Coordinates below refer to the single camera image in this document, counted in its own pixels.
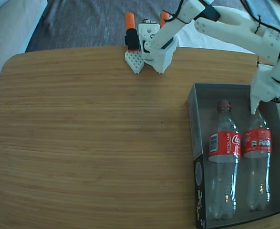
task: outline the cardboard box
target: cardboard box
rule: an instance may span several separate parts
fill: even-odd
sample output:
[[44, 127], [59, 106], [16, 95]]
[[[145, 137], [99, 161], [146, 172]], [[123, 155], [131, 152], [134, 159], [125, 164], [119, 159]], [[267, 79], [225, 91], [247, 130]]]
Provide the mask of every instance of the cardboard box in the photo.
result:
[[250, 211], [246, 204], [249, 185], [249, 164], [242, 156], [236, 180], [236, 212], [229, 220], [207, 219], [207, 197], [212, 176], [208, 161], [208, 142], [213, 127], [217, 125], [217, 104], [229, 99], [232, 115], [241, 135], [250, 121], [250, 86], [235, 84], [195, 83], [188, 97], [191, 137], [195, 174], [196, 226], [199, 229], [215, 229], [263, 219], [280, 213], [280, 119], [274, 102], [263, 103], [260, 108], [271, 130], [272, 152], [270, 156], [270, 202], [263, 211]]

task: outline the red bottle label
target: red bottle label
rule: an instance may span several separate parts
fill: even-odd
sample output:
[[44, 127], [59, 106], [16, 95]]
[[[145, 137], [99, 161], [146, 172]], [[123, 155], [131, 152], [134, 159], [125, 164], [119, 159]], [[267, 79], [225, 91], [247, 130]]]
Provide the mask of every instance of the red bottle label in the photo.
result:
[[270, 130], [260, 128], [244, 133], [244, 153], [257, 150], [271, 151]]
[[240, 134], [234, 131], [219, 131], [211, 134], [208, 156], [215, 155], [240, 157]]

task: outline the robotic arm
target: robotic arm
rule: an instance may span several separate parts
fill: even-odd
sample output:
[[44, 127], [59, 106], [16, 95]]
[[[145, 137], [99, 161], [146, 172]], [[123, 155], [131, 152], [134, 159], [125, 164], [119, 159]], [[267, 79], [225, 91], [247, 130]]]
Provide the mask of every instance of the robotic arm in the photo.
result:
[[[244, 18], [230, 8], [212, 7], [213, 1], [186, 0], [182, 4], [181, 0], [176, 14], [165, 20], [161, 29], [159, 24], [144, 20], [138, 26], [139, 35], [135, 32], [133, 15], [127, 14], [126, 24], [133, 20], [133, 26], [127, 27], [126, 62], [134, 73], [139, 73], [144, 63], [151, 65], [158, 73], [164, 73], [176, 50], [175, 35], [195, 20], [198, 32], [238, 45], [273, 64], [258, 64], [251, 82], [251, 113], [255, 113], [260, 101], [275, 101], [280, 114], [280, 30]], [[161, 14], [162, 21], [168, 17], [166, 13]]]

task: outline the wood grain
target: wood grain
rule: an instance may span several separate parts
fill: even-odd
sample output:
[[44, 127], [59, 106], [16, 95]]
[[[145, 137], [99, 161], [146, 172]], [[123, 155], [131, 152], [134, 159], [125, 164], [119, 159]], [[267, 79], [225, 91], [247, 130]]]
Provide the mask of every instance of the wood grain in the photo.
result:
[[[178, 48], [135, 75], [125, 47], [10, 59], [0, 76], [0, 229], [195, 228], [187, 96], [249, 84], [256, 57]], [[277, 229], [280, 214], [236, 228]]]

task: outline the coca-cola bottle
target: coca-cola bottle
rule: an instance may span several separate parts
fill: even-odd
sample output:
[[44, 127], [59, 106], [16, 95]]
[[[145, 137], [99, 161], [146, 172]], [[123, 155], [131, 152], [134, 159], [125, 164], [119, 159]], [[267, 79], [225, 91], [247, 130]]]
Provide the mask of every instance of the coca-cola bottle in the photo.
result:
[[247, 204], [250, 210], [264, 210], [270, 200], [269, 162], [271, 134], [259, 108], [244, 133], [244, 154], [250, 166]]
[[240, 135], [231, 114], [229, 100], [217, 106], [218, 122], [209, 139], [211, 193], [208, 203], [209, 219], [230, 219], [236, 210], [236, 174], [240, 158]]

